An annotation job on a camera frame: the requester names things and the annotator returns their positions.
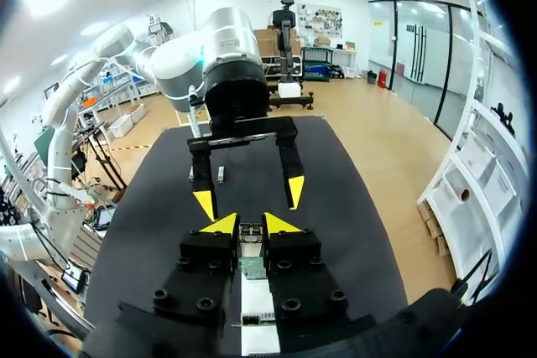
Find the white block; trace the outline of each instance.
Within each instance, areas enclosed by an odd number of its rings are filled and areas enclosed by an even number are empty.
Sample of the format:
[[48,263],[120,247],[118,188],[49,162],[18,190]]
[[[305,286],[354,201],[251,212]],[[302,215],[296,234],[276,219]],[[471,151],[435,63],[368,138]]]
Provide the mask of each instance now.
[[133,120],[130,115],[123,115],[110,126],[110,131],[114,133],[115,138],[119,138],[126,136],[132,128]]
[[131,119],[133,119],[133,123],[140,122],[144,116],[145,116],[145,108],[143,107],[143,104],[138,105],[138,108],[136,108],[130,114]]
[[508,202],[516,196],[516,190],[502,166],[496,161],[493,174],[483,189],[485,197],[494,213],[498,216],[507,206]]
[[280,98],[296,98],[301,96],[300,84],[293,83],[278,83],[278,94]]
[[470,131],[466,144],[459,152],[459,157],[473,177],[480,179],[493,160],[494,154],[476,133]]

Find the black table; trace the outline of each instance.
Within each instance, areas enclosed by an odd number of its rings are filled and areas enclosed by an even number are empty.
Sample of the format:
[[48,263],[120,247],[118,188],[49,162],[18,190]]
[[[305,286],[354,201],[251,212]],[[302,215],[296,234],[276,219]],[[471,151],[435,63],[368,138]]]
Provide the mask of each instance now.
[[[351,319],[372,314],[377,321],[407,306],[392,247],[368,190],[328,123],[320,117],[295,119],[297,145],[305,170],[298,210],[291,211],[282,185],[273,138],[249,146],[217,150],[213,177],[226,167],[226,182],[216,185],[220,217],[238,212],[244,222],[259,222],[269,211],[322,241],[322,256],[347,294]],[[113,217],[91,276],[86,318],[113,320],[120,301],[152,311],[152,295],[179,256],[182,236],[210,222],[191,193],[188,127],[163,132],[142,162]],[[239,354],[240,276],[230,297],[222,352]]]

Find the shelving unit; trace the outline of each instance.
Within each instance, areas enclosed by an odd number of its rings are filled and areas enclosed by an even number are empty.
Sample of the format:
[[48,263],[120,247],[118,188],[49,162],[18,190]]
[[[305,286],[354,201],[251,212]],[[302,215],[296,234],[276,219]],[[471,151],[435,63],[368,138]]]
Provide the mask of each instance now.
[[[325,60],[312,60],[308,59],[306,55],[308,53],[325,55]],[[330,81],[330,73],[326,68],[327,72],[325,74],[316,73],[309,71],[309,68],[313,65],[324,65],[328,66],[332,64],[333,50],[330,48],[321,48],[321,47],[306,47],[302,48],[302,60],[304,61],[304,80],[307,81]]]
[[[499,117],[474,99],[482,46],[487,44],[505,59],[513,59],[514,54],[506,44],[479,28],[476,1],[469,2],[475,46],[467,102],[446,156],[418,204],[427,201],[435,214],[457,277],[464,278],[490,249],[490,278],[505,266],[523,215],[520,206],[528,197],[529,165]],[[482,264],[468,281],[465,304],[471,302],[484,269]],[[496,278],[482,289],[479,298],[493,290]]]

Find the glass door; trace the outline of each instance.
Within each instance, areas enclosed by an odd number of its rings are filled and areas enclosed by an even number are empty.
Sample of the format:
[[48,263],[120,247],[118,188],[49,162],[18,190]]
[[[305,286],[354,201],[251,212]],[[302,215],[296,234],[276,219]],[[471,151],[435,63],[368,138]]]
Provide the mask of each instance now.
[[397,1],[397,54],[392,90],[431,122],[441,102],[450,48],[446,5]]
[[[473,66],[473,27],[470,12],[462,8],[451,8],[453,27],[453,45],[451,50],[451,68],[447,91],[438,122],[436,123],[449,137],[455,135],[462,111],[467,101]],[[484,96],[484,79],[488,72],[488,51],[482,49],[480,69],[477,78],[475,97],[482,101]]]
[[394,1],[369,3],[371,13],[371,39],[369,43],[369,69],[377,74],[385,70],[389,86],[394,62]]

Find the yellow tape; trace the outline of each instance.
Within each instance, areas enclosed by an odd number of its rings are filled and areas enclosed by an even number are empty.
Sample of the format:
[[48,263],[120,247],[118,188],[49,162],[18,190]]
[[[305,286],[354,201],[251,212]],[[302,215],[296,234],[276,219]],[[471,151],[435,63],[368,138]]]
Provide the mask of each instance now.
[[194,196],[198,199],[201,208],[206,212],[211,221],[215,220],[215,214],[212,210],[212,195],[210,190],[202,190],[194,192]]
[[293,207],[291,207],[291,210],[296,210],[299,206],[304,180],[304,175],[289,179],[289,188],[291,189],[291,196],[293,198]]
[[235,228],[235,220],[237,219],[237,213],[232,213],[221,220],[218,220],[214,224],[206,226],[200,232],[216,232],[220,231],[223,234],[233,235],[233,229]]
[[286,232],[300,232],[299,228],[292,226],[288,222],[283,221],[278,218],[276,215],[270,213],[265,213],[265,220],[267,221],[267,231],[268,234],[277,234],[280,231]]

